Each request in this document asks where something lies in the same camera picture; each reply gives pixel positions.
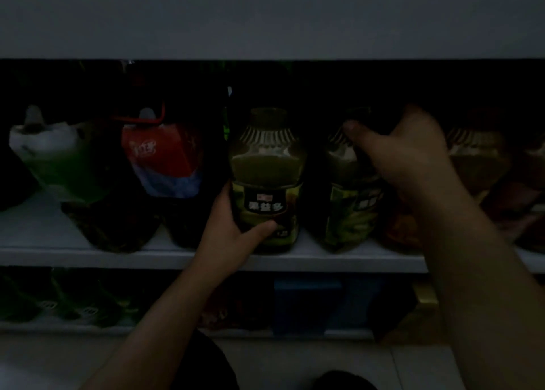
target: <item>white tile floor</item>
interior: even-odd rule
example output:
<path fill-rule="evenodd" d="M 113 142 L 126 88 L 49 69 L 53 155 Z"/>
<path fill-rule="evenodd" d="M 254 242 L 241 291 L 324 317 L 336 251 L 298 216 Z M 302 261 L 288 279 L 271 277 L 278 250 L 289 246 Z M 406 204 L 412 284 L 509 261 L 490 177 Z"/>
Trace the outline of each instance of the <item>white tile floor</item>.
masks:
<path fill-rule="evenodd" d="M 122 342 L 118 337 L 0 335 L 0 389 L 76 389 Z M 216 340 L 242 390 L 305 390 L 331 369 L 378 390 L 463 390 L 448 347 L 382 347 L 350 341 Z"/>

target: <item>hand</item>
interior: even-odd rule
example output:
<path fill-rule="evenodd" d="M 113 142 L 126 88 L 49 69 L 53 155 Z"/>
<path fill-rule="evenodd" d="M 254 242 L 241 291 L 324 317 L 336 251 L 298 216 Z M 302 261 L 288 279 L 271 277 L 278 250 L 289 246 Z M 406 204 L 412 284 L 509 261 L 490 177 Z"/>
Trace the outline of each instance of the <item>hand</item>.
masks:
<path fill-rule="evenodd" d="M 242 234 L 233 220 L 227 182 L 212 206 L 201 243 L 190 268 L 219 285 L 236 272 L 249 255 L 278 227 L 275 221 L 263 222 Z"/>
<path fill-rule="evenodd" d="M 418 106 L 407 105 L 388 136 L 355 120 L 344 123 L 344 132 L 405 199 L 458 181 L 439 124 Z"/>

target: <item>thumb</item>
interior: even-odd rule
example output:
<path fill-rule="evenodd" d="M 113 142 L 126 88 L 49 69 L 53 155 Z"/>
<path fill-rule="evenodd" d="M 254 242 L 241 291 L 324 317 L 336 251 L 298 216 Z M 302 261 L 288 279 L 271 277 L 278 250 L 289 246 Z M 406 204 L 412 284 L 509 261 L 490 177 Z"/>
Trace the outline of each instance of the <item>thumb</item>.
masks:
<path fill-rule="evenodd" d="M 343 125 L 344 134 L 354 143 L 359 146 L 371 159 L 374 153 L 386 136 L 382 136 L 369 127 L 362 125 L 356 120 L 347 120 Z"/>
<path fill-rule="evenodd" d="M 272 235 L 277 228 L 278 224 L 272 219 L 267 222 L 261 222 L 240 236 L 239 245 L 248 252 L 252 252 L 257 245 Z"/>

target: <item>shelf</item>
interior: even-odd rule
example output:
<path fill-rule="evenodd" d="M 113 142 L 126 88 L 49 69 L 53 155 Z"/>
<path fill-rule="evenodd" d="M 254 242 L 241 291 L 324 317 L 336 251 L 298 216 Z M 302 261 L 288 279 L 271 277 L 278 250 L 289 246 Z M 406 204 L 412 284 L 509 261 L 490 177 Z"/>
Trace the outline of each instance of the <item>shelf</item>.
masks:
<path fill-rule="evenodd" d="M 0 333 L 63 333 L 63 334 L 93 334 L 104 336 L 126 336 L 134 329 L 128 322 L 121 325 L 99 328 L 87 325 L 81 321 L 63 321 L 54 316 L 41 316 L 30 322 L 10 323 L 0 321 Z M 249 331 L 241 328 L 227 328 L 225 330 L 201 331 L 210 338 L 279 338 L 272 330 Z M 323 335 L 296 335 L 280 336 L 280 338 L 309 338 L 309 339 L 338 339 L 338 340 L 374 340 L 373 332 L 366 328 L 349 330 L 326 330 Z"/>
<path fill-rule="evenodd" d="M 545 255 L 519 250 L 533 273 L 545 273 Z M 194 251 L 176 247 L 160 227 L 143 250 L 120 255 L 93 248 L 46 192 L 0 213 L 0 265 L 181 270 Z M 368 240 L 357 248 L 330 254 L 301 231 L 292 250 L 252 255 L 246 271 L 426 273 L 424 258 L 403 255 Z"/>
<path fill-rule="evenodd" d="M 543 0 L 0 0 L 0 58 L 544 58 Z"/>

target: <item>left hand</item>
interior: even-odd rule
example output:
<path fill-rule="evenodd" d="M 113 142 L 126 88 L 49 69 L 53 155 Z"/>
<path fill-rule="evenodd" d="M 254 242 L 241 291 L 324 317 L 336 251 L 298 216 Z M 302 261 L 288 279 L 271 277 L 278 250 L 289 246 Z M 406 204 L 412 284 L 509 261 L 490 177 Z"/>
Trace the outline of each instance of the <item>left hand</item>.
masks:
<path fill-rule="evenodd" d="M 266 221 L 242 234 L 233 220 L 227 182 L 212 206 L 212 211 L 201 243 L 190 268 L 199 271 L 213 283 L 221 282 L 236 272 L 249 255 L 278 227 L 275 221 Z"/>

